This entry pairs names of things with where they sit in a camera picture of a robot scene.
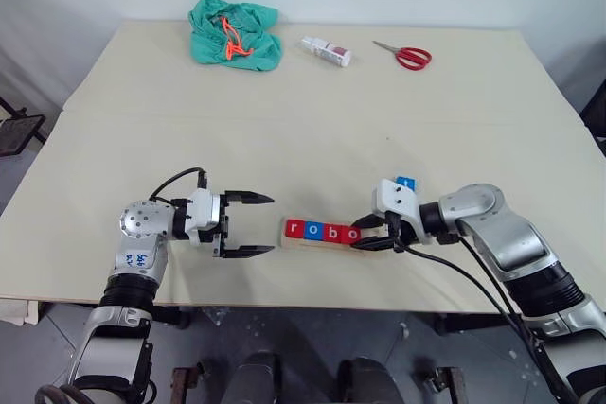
white bottle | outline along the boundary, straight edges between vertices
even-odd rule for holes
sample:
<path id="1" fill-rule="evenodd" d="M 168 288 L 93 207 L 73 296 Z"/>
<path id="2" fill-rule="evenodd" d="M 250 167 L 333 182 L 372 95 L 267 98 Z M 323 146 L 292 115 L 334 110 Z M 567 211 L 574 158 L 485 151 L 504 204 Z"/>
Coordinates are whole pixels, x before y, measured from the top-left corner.
<path id="1" fill-rule="evenodd" d="M 343 47 L 335 46 L 321 38 L 303 37 L 301 43 L 316 56 L 331 61 L 335 65 L 345 67 L 348 66 L 349 61 L 351 61 L 351 51 L 344 49 Z"/>

table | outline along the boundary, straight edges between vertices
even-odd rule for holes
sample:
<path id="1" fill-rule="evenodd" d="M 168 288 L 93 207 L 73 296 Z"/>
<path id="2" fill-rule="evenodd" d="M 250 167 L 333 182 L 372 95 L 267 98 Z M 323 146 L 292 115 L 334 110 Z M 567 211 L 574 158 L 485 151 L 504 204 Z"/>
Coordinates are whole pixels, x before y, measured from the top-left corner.
<path id="1" fill-rule="evenodd" d="M 382 177 L 414 176 L 429 202 L 474 182 L 501 187 L 585 291 L 606 307 L 605 166 L 588 131 L 516 31 L 281 25 L 273 72 L 202 66 L 188 24 L 125 22 L 70 97 L 0 219 L 0 296 L 96 302 L 117 217 L 170 175 L 202 166 L 232 205 L 234 244 L 276 244 L 284 217 L 355 220 Z M 348 68 L 298 47 L 351 49 Z M 431 50 L 411 72 L 371 40 Z M 195 179 L 167 195 L 191 192 Z M 459 246 L 424 248 L 488 285 Z M 172 242 L 160 304 L 493 312 L 464 278 L 409 255 L 280 249 L 220 260 Z"/>

black cable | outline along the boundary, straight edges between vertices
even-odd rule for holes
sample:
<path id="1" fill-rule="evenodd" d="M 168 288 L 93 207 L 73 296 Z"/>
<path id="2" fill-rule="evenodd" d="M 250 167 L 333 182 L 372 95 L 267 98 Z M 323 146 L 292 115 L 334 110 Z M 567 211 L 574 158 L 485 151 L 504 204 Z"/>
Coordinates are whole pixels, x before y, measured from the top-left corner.
<path id="1" fill-rule="evenodd" d="M 59 387 L 66 395 L 71 397 L 76 404 L 95 404 L 90 397 L 73 385 L 62 385 Z"/>
<path id="2" fill-rule="evenodd" d="M 453 269 L 454 271 L 459 272 L 460 274 L 465 276 L 468 280 L 470 280 L 478 289 L 480 289 L 480 291 L 486 296 L 486 298 L 488 298 L 490 300 L 492 305 L 494 307 L 496 307 L 496 309 L 501 313 L 501 315 L 507 321 L 507 323 L 511 327 L 511 329 L 520 337 L 520 339 L 524 343 L 524 346 L 525 346 L 526 350 L 528 351 L 528 355 L 533 359 L 533 361 L 535 363 L 537 363 L 531 340 L 526 336 L 527 335 L 526 328 L 519 326 L 513 319 L 516 316 L 513 315 L 513 318 L 512 318 L 509 314 L 507 314 L 506 311 L 503 309 L 503 307 L 501 307 L 501 305 L 498 304 L 498 302 L 494 299 L 494 297 L 492 297 L 492 295 L 490 295 L 490 292 L 488 292 L 486 290 L 486 288 L 484 286 L 482 286 L 477 279 L 475 279 L 469 273 L 465 272 L 459 266 L 455 265 L 454 263 L 452 263 L 446 259 L 442 259 L 441 257 L 436 257 L 434 255 L 427 255 L 426 253 L 422 253 L 421 251 L 414 250 L 414 249 L 410 248 L 409 246 L 405 246 L 404 244 L 402 244 L 399 239 L 397 239 L 396 243 L 398 243 L 399 246 L 401 246 L 406 252 L 410 253 L 411 255 L 415 255 L 415 256 L 421 257 L 423 259 L 433 260 L 434 262 L 437 262 L 438 264 L 445 265 L 446 267 L 449 267 L 449 268 Z"/>
<path id="3" fill-rule="evenodd" d="M 167 203 L 168 205 L 172 205 L 172 202 L 171 202 L 171 201 L 169 201 L 168 199 L 161 198 L 160 196 L 156 196 L 156 197 L 155 197 L 155 198 L 153 198 L 153 199 L 154 199 L 155 201 L 160 201 L 160 202 L 163 202 L 163 203 Z"/>
<path id="4" fill-rule="evenodd" d="M 536 355 L 534 353 L 534 348 L 533 348 L 533 343 L 534 342 L 533 342 L 532 333 L 530 333 L 528 331 L 528 329 L 526 328 L 526 326 L 522 323 L 521 318 L 515 312 L 515 309 L 513 309 L 513 306 L 511 305 L 511 302 L 509 301 L 507 295 L 505 294 L 505 292 L 503 291 L 503 289 L 501 288 L 501 286 L 499 286 L 498 281 L 496 280 L 496 278 L 494 277 L 494 275 L 490 272 L 489 268 L 486 266 L 486 264 L 484 263 L 484 261 L 482 260 L 482 258 L 480 257 L 480 255 L 474 249 L 474 247 L 470 244 L 469 241 L 467 241 L 463 237 L 459 237 L 458 240 L 472 254 L 473 258 L 478 263 L 478 265 L 480 266 L 480 268 L 482 269 L 482 271 L 489 278 L 489 280 L 491 281 L 491 283 L 496 288 L 497 292 L 499 292 L 499 295 L 501 296 L 501 299 L 505 302 L 505 306 L 508 308 L 511 320 L 518 327 L 518 336 L 520 336 L 520 338 L 522 338 L 522 341 L 524 342 L 524 344 L 526 346 L 526 350 L 528 351 L 528 354 L 536 362 L 537 359 L 536 359 Z"/>
<path id="5" fill-rule="evenodd" d="M 186 169 L 182 172 L 179 172 L 176 175 L 173 175 L 168 180 L 166 180 L 163 184 L 158 186 L 156 188 L 156 190 L 151 194 L 150 201 L 155 201 L 158 194 L 160 194 L 160 191 L 162 191 L 164 188 L 166 188 L 169 184 L 173 183 L 175 180 L 179 180 L 181 177 L 188 175 L 188 174 L 192 174 L 194 172 L 198 172 L 198 187 L 204 188 L 205 187 L 205 170 L 202 169 L 201 167 L 190 167 L 189 169 Z"/>
<path id="6" fill-rule="evenodd" d="M 46 404 L 46 399 L 53 404 L 69 404 L 69 398 L 57 387 L 53 385 L 44 385 L 38 389 L 34 402 L 36 404 Z"/>
<path id="7" fill-rule="evenodd" d="M 415 255 L 415 256 L 421 257 L 423 259 L 433 260 L 434 262 L 437 262 L 438 264 L 445 265 L 446 267 L 449 267 L 449 268 L 455 270 L 456 272 L 461 273 L 463 276 L 465 276 L 467 279 L 469 279 L 478 289 L 480 289 L 482 291 L 482 293 L 486 296 L 486 298 L 488 298 L 490 300 L 490 302 L 494 305 L 494 307 L 496 307 L 497 310 L 501 313 L 501 315 L 505 318 L 505 320 L 508 322 L 508 324 L 511 325 L 511 328 L 513 328 L 513 331 L 515 331 L 516 333 L 519 334 L 518 326 L 513 322 L 513 320 L 509 316 L 509 314 L 507 314 L 507 312 L 503 309 L 503 307 L 501 307 L 501 305 L 499 305 L 499 303 L 494 299 L 494 297 L 492 297 L 492 295 L 490 295 L 490 292 L 488 292 L 486 290 L 486 288 L 484 286 L 482 286 L 480 284 L 480 282 L 477 279 L 475 279 L 473 276 L 471 276 L 469 273 L 465 272 L 458 265 L 455 265 L 454 263 L 452 263 L 446 259 L 442 259 L 441 257 L 436 257 L 434 255 L 427 255 L 426 253 L 422 253 L 421 251 L 414 250 L 413 248 L 411 248 L 409 246 L 404 246 L 404 245 L 401 245 L 401 246 L 406 252 L 410 253 L 411 255 Z"/>
<path id="8" fill-rule="evenodd" d="M 499 292 L 499 295 L 501 296 L 501 300 L 503 300 L 503 303 L 505 303 L 505 306 L 507 307 L 507 309 L 509 311 L 509 314 L 513 317 L 514 314 L 515 314 L 515 309 L 513 309 L 513 306 L 509 302 L 509 299 L 506 296 L 505 292 L 503 291 L 503 288 L 501 288 L 501 286 L 499 285 L 499 282 L 496 280 L 496 278 L 494 277 L 494 275 L 490 272 L 489 268 L 486 266 L 486 264 L 484 263 L 484 261 L 482 260 L 482 258 L 480 257 L 480 255 L 473 248 L 473 246 L 470 244 L 470 242 L 467 241 L 465 238 L 459 237 L 458 241 L 460 241 L 461 243 L 463 243 L 463 246 L 465 248 L 467 248 L 467 250 L 472 254 L 473 258 L 478 263 L 478 265 L 480 266 L 480 268 L 482 269 L 482 271 L 489 278 L 489 280 L 491 281 L 491 283 L 494 286 L 494 288 L 496 289 L 496 291 Z"/>
<path id="9" fill-rule="evenodd" d="M 151 397 L 145 404 L 152 404 L 158 396 L 158 387 L 155 386 L 153 380 L 150 379 Z"/>

blue letter block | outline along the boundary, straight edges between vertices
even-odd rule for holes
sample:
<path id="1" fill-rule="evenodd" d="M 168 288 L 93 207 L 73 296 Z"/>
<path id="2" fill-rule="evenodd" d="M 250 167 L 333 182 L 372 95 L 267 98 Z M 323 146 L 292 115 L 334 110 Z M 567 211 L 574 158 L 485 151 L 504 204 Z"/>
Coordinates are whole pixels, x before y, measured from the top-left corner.
<path id="1" fill-rule="evenodd" d="M 305 222 L 305 238 L 307 240 L 318 240 L 324 239 L 324 223 L 322 222 Z"/>
<path id="2" fill-rule="evenodd" d="M 410 188 L 413 191 L 415 191 L 415 188 L 417 187 L 417 182 L 415 182 L 415 179 L 411 179 L 410 177 L 400 176 L 396 179 L 396 183 L 401 184 L 402 186 L 406 186 L 407 188 Z"/>

scissors blade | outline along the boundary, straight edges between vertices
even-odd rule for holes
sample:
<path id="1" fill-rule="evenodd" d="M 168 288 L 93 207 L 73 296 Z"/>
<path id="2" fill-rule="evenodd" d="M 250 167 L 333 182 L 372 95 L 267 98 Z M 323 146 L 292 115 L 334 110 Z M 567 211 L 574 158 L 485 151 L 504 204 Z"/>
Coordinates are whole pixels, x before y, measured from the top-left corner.
<path id="1" fill-rule="evenodd" d="M 372 41 L 372 43 L 376 44 L 377 46 L 382 47 L 383 49 L 387 49 L 388 51 L 391 51 L 394 54 L 400 50 L 398 47 L 389 46 L 389 45 L 387 45 L 385 43 L 381 43 L 381 42 L 375 42 L 374 40 Z"/>

